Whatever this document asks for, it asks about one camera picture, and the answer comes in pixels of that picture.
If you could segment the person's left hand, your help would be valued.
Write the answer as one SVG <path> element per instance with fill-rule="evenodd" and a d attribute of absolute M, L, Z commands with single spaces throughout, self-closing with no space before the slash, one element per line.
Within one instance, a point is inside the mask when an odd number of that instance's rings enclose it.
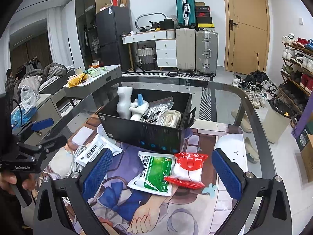
<path fill-rule="evenodd" d="M 16 176 L 10 171 L 3 171 L 0 175 L 0 185 L 1 189 L 8 192 L 11 195 L 15 195 L 13 190 L 13 185 L 17 182 Z M 34 179 L 33 174 L 29 174 L 27 179 L 23 180 L 22 187 L 25 190 L 32 191 L 35 188 L 36 181 Z"/>

